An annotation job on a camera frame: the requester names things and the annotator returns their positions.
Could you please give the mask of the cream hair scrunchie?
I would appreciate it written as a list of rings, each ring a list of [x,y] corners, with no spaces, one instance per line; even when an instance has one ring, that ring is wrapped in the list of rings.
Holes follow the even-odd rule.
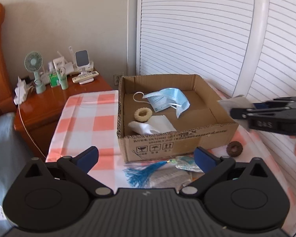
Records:
[[[139,108],[134,113],[134,119],[138,122],[147,122],[152,117],[152,110],[149,108]]]

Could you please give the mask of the floral sachet with blue tassel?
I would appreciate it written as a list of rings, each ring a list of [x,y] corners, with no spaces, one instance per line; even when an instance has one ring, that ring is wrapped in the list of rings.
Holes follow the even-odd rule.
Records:
[[[203,171],[196,165],[194,158],[191,156],[177,156],[167,161],[158,161],[144,166],[131,166],[123,171],[130,186],[134,188],[149,188],[147,184],[154,172],[172,167],[188,172],[192,180],[193,176],[203,174]]]

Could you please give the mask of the blue surgical mask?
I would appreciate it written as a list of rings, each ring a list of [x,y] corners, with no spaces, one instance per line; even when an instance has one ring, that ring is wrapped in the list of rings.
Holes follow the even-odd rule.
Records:
[[[187,97],[178,88],[165,88],[148,94],[138,91],[132,98],[138,103],[148,103],[154,112],[173,108],[176,110],[177,119],[190,107]]]

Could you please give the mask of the green bottle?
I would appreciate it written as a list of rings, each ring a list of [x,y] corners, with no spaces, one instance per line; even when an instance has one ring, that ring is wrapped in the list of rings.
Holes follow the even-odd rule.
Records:
[[[58,80],[62,90],[68,89],[67,73],[64,67],[58,67],[56,69]]]

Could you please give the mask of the pink checkered tablecloth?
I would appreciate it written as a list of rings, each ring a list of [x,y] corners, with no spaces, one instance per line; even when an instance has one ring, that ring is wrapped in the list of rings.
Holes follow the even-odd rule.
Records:
[[[76,156],[90,146],[96,146],[99,161],[89,172],[90,176],[112,190],[128,188],[124,170],[129,165],[123,160],[116,135],[117,101],[117,91],[69,97],[51,140],[47,161],[55,162],[67,155]],[[261,157],[281,183],[290,201],[289,214],[283,228],[292,233],[296,227],[295,196],[270,151],[255,132],[249,133],[243,127],[237,129],[232,139],[244,147],[236,161],[249,162],[253,157]]]

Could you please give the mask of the phone on white stand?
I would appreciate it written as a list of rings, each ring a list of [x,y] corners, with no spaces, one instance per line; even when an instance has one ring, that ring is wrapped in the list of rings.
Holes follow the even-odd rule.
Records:
[[[74,73],[92,72],[93,61],[89,60],[89,54],[87,50],[80,50],[75,52],[75,71]]]

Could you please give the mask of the cardboard box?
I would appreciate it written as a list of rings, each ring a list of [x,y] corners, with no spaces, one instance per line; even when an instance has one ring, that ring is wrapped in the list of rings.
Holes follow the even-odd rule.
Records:
[[[164,88],[178,88],[190,107],[179,117],[174,108],[158,113],[166,116],[175,131],[153,135],[136,134],[128,124],[134,113],[148,104],[140,103],[143,94]],[[238,124],[219,104],[220,96],[199,75],[155,74],[124,76],[119,83],[117,138],[126,163],[157,160],[194,152],[197,147],[218,148],[229,144]]]

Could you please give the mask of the grey pouch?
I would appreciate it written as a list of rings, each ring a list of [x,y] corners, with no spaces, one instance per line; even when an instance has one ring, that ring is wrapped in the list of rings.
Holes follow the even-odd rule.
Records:
[[[175,167],[154,172],[149,178],[149,188],[174,188],[178,192],[192,182],[190,174]]]
[[[245,96],[239,95],[230,99],[219,100],[218,103],[224,108],[224,110],[231,117],[231,110],[236,109],[254,109],[255,106]],[[242,126],[247,132],[250,132],[249,123],[246,119],[240,116],[240,119],[233,119],[234,122]]]

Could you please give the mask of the white power strip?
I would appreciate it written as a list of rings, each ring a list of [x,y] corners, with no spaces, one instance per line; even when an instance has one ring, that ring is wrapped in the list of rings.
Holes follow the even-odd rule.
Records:
[[[13,99],[15,105],[24,103],[27,99],[28,93],[34,89],[33,84],[26,84],[25,80],[18,77],[17,86],[15,87],[15,97]]]

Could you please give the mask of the brown hair scrunchie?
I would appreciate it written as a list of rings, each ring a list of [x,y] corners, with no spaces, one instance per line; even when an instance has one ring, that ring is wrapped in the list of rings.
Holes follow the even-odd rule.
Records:
[[[243,146],[238,141],[232,141],[227,145],[226,152],[230,157],[238,157],[243,152]]]

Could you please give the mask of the white box with label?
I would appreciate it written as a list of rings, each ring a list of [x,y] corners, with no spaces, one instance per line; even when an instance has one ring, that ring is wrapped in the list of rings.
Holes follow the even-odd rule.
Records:
[[[65,75],[66,69],[65,69],[65,58],[59,57],[53,60],[53,65],[57,72],[60,72],[61,75]]]

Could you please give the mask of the green tissue pack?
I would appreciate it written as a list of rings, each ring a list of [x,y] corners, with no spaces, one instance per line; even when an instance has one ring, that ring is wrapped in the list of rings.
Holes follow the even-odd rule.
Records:
[[[60,86],[58,75],[55,72],[49,73],[49,81],[52,88]]]

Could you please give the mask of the white louvered door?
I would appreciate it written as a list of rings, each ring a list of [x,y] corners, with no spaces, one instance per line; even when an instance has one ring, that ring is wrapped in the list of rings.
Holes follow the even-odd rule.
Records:
[[[198,74],[253,102],[296,96],[296,0],[138,0],[136,71]]]

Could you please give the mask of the green desk fan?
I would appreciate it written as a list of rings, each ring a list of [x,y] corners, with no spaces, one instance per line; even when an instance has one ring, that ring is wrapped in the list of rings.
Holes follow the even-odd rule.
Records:
[[[43,66],[42,55],[37,51],[32,51],[28,53],[24,59],[24,66],[28,72],[31,72],[34,74],[36,93],[37,94],[43,93],[46,90],[46,86],[42,82],[40,73],[39,73],[40,69]]]

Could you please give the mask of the white tissue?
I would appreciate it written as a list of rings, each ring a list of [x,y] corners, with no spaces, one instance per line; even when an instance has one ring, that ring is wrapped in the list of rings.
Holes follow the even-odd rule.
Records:
[[[152,116],[147,122],[132,121],[128,124],[128,127],[140,135],[163,134],[177,131],[165,115]]]

